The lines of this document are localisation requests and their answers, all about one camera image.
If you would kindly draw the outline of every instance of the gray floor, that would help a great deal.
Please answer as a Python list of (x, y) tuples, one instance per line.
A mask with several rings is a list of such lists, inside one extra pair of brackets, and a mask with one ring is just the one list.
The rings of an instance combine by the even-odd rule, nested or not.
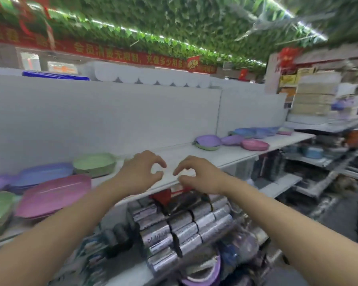
[[(330, 229), (358, 242), (355, 231), (358, 215), (358, 194), (345, 193), (345, 197), (335, 207), (326, 213), (321, 223)], [(301, 274), (289, 266), (279, 266), (267, 276), (266, 286), (307, 286), (308, 283)]]

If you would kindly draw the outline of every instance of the ceiling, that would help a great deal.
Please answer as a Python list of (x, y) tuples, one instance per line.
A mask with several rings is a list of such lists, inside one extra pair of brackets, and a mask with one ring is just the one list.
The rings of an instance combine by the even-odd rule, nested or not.
[[(263, 0), (50, 0), (50, 3), (54, 8), (49, 10), (50, 24), (57, 39), (84, 39), (182, 58), (201, 54), (206, 64), (221, 66), (224, 61), (232, 61), (235, 67), (249, 67), (257, 73), (265, 70), (269, 55), (282, 47), (334, 46), (358, 41), (358, 0), (270, 0), (267, 4), (270, 21), (327, 11), (337, 14), (308, 27), (296, 24), (258, 31), (238, 42), (234, 40), (249, 30), (252, 23), (239, 17), (230, 5), (259, 16)], [(43, 18), (37, 4), (32, 8)], [(8, 5), (0, 11), (0, 23), (18, 26), (17, 16), (18, 12)], [(46, 34), (40, 20), (28, 26)]]

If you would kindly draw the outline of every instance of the hand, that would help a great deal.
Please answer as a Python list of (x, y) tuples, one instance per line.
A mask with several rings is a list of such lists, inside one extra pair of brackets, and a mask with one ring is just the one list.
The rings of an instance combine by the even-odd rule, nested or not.
[(114, 179), (116, 184), (125, 190), (127, 196), (146, 192), (163, 177), (162, 171), (151, 173), (151, 168), (155, 163), (162, 168), (167, 167), (166, 162), (151, 151), (136, 154), (123, 163), (121, 170), (111, 180)]
[(177, 175), (182, 170), (189, 170), (190, 168), (195, 170), (196, 176), (180, 176), (178, 180), (182, 186), (190, 186), (206, 194), (223, 194), (225, 180), (229, 175), (215, 167), (205, 158), (188, 156), (178, 165), (172, 174)]

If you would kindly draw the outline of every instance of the bare skin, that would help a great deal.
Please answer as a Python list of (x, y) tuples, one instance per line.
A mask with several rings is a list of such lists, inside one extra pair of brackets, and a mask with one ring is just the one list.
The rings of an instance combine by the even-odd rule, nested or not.
[[(44, 286), (114, 204), (145, 192), (162, 179), (162, 172), (150, 173), (154, 163), (166, 167), (152, 152), (135, 155), (114, 178), (2, 247), (0, 286)], [(196, 176), (180, 176), (182, 185), (234, 200), (277, 242), (311, 285), (358, 286), (358, 244), (266, 197), (203, 158), (187, 157), (173, 174), (185, 168), (193, 168)]]

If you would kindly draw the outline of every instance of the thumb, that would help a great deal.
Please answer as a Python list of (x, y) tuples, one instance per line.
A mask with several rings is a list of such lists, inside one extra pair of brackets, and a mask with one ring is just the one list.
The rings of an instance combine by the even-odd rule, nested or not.
[(163, 178), (163, 171), (158, 171), (152, 174), (151, 180), (153, 183), (160, 181)]
[(189, 186), (196, 188), (197, 180), (196, 177), (189, 177), (188, 175), (181, 175), (178, 177), (178, 181), (182, 186)]

